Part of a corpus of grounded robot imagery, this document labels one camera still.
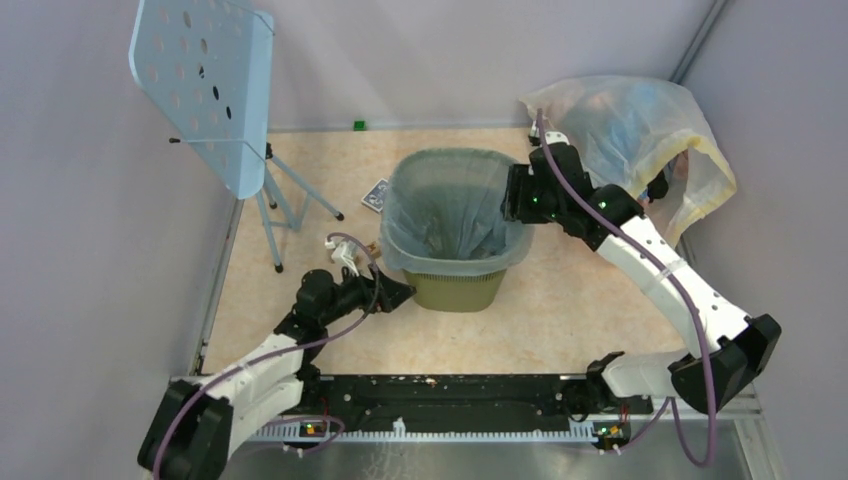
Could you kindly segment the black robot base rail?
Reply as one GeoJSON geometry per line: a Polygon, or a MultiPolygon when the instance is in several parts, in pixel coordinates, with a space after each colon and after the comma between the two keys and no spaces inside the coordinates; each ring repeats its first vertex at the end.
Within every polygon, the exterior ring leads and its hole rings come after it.
{"type": "Polygon", "coordinates": [[[349,432],[564,432],[592,415],[650,414],[641,396],[616,398],[584,375],[322,375],[304,383],[291,415],[329,415],[349,432]]]}

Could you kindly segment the blue plastic trash bag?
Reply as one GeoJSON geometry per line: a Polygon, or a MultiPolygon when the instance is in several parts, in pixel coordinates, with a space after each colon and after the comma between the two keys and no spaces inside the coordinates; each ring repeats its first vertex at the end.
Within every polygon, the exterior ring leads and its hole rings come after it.
{"type": "Polygon", "coordinates": [[[534,228],[505,220],[516,160],[494,150],[428,148],[389,178],[379,241],[385,264],[416,274],[478,276],[522,262],[534,228]]]}

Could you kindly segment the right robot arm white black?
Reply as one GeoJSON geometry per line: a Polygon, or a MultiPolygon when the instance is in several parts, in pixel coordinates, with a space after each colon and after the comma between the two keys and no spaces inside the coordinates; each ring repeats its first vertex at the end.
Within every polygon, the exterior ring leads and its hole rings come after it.
{"type": "Polygon", "coordinates": [[[596,187],[567,142],[533,150],[510,166],[501,207],[506,220],[556,223],[625,273],[674,326],[686,347],[653,354],[615,353],[596,363],[589,404],[612,412],[626,397],[673,397],[707,414],[721,410],[758,377],[782,328],[752,316],[711,287],[662,238],[622,187],[596,187]]]}

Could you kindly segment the green mesh trash bin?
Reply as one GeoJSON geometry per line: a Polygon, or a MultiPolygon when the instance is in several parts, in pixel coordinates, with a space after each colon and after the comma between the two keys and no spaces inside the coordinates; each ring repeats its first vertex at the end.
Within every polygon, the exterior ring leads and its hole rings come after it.
{"type": "Polygon", "coordinates": [[[413,300],[420,307],[440,312],[473,313],[487,309],[494,302],[506,272],[504,269],[476,276],[451,276],[403,270],[403,275],[416,289],[413,300]]]}

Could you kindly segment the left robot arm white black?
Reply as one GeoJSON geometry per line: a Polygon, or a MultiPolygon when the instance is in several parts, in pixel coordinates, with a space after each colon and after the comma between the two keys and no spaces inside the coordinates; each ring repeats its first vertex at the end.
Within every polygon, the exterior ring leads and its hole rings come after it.
{"type": "Polygon", "coordinates": [[[232,455],[263,426],[292,408],[308,413],[320,386],[298,375],[332,341],[328,327],[359,310],[389,313],[416,293],[380,269],[343,268],[303,275],[295,302],[253,351],[219,373],[169,383],[136,460],[156,479],[217,479],[232,455]]]}

